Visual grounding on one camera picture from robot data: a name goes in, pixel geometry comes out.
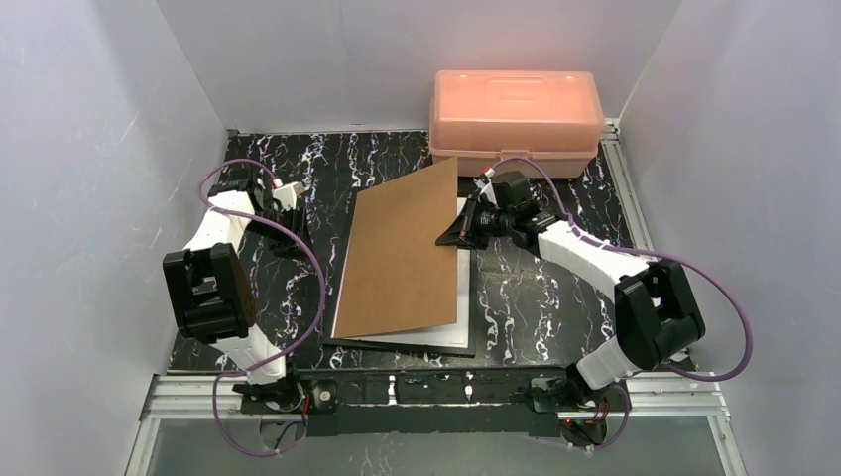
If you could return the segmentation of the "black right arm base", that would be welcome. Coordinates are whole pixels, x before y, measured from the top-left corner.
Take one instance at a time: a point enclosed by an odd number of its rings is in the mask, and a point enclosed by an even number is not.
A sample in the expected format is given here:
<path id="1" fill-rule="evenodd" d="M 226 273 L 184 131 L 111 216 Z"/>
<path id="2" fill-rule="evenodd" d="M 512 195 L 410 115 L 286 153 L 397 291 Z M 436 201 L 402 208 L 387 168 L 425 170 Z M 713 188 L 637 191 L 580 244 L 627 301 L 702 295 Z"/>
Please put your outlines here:
<path id="1" fill-rule="evenodd" d="M 622 411 L 622 419 L 615 432 L 609 435 L 607 418 L 611 412 L 612 397 L 616 397 L 615 403 Z M 590 453 L 607 449 L 624 435 L 632 409 L 625 379 L 593 390 L 572 366 L 559 377 L 531 379 L 527 386 L 519 387 L 509 401 L 525 404 L 537 414 L 557 414 L 561 411 L 585 413 L 586 416 L 562 417 L 560 436 L 566 448 Z"/>

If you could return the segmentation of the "brown cardboard backing board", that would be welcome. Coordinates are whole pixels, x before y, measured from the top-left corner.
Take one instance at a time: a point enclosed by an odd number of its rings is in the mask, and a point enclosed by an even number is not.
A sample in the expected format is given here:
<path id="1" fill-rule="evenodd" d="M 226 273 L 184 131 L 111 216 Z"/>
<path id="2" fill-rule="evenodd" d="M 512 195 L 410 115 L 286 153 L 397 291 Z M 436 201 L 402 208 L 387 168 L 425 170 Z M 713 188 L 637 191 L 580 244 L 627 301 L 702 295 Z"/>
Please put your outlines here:
<path id="1" fill-rule="evenodd" d="M 448 159 L 357 192 L 335 337 L 456 322 L 457 250 L 435 242 L 458 213 L 457 175 Z"/>

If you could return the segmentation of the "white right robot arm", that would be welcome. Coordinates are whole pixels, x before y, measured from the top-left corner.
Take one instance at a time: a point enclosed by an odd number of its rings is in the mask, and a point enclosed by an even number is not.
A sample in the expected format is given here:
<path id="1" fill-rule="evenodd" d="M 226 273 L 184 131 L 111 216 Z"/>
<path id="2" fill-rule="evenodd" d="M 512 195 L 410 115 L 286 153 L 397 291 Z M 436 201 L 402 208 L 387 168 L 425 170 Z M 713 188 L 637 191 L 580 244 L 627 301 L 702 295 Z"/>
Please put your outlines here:
<path id="1" fill-rule="evenodd" d="M 520 172 L 476 179 L 438 246 L 483 250 L 508 237 L 536 257 L 583 279 L 614 305 L 613 337 L 565 370 L 561 383 L 584 397 L 640 371 L 651 371 L 698 341 L 706 328 L 682 266 L 670 259 L 611 252 L 544 210 Z"/>

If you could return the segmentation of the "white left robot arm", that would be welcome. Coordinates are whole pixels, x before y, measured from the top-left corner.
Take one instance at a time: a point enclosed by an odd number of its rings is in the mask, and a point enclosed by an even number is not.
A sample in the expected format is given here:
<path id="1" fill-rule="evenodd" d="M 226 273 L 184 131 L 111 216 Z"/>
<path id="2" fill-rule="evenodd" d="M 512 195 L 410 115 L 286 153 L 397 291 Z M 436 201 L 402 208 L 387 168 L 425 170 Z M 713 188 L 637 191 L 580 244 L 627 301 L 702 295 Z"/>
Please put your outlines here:
<path id="1" fill-rule="evenodd" d="M 257 303 L 239 256 L 247 234 L 278 258 L 301 259 L 310 242 L 302 183 L 240 178 L 214 185 L 197 231 L 167 254 L 163 272 L 180 335 L 209 345 L 244 370 L 252 385 L 287 375 L 279 348 L 257 324 Z"/>

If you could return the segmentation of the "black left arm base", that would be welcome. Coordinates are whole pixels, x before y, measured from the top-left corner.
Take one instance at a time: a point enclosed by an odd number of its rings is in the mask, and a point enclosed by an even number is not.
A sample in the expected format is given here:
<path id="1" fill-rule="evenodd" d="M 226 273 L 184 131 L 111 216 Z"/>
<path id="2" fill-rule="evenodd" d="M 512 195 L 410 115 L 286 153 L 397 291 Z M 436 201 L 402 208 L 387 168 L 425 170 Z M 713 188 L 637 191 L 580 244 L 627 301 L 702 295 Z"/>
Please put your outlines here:
<path id="1" fill-rule="evenodd" d="M 334 381 L 295 373 L 273 384 L 234 384 L 232 390 L 242 397 L 240 411 L 245 415 L 330 415 L 338 407 Z"/>

